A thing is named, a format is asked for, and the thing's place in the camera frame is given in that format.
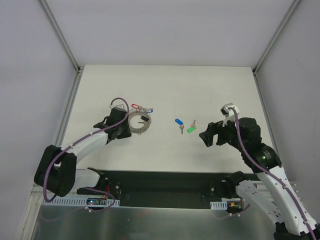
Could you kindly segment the silver key with green tag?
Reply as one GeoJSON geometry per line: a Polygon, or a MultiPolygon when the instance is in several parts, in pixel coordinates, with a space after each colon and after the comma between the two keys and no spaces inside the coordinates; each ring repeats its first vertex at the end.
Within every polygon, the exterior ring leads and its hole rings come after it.
{"type": "Polygon", "coordinates": [[[190,127],[187,129],[187,133],[192,133],[194,130],[196,130],[196,120],[194,119],[190,127]]]}

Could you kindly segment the red key tag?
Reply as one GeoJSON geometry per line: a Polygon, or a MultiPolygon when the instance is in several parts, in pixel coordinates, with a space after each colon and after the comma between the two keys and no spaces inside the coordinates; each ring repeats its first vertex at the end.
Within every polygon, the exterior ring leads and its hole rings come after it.
{"type": "Polygon", "coordinates": [[[133,103],[133,104],[131,105],[131,107],[134,108],[134,109],[139,109],[140,106],[137,105],[137,104],[135,104],[135,103],[133,103]]]}

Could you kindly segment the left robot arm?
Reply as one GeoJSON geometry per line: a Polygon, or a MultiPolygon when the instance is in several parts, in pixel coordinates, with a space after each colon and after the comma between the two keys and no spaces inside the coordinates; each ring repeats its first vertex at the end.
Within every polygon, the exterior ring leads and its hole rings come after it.
{"type": "Polygon", "coordinates": [[[88,187],[96,195],[105,191],[106,183],[96,170],[77,170],[77,164],[109,142],[131,137],[128,117],[126,110],[114,107],[109,116],[75,142],[45,148],[34,175],[34,183],[43,187],[43,197],[47,203],[56,197],[66,196],[75,188],[88,187]]]}

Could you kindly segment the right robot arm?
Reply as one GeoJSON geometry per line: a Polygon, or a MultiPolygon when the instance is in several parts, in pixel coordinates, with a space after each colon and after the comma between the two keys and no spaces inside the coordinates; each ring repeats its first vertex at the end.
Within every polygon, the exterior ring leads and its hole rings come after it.
{"type": "Polygon", "coordinates": [[[318,240],[320,224],[303,207],[286,176],[284,167],[274,149],[262,142],[261,128],[254,118],[235,121],[210,122],[199,134],[207,147],[228,144],[237,149],[244,163],[263,182],[273,202],[255,192],[254,184],[241,171],[228,175],[214,186],[214,193],[222,198],[239,196],[249,205],[266,214],[275,225],[276,240],[318,240]]]}

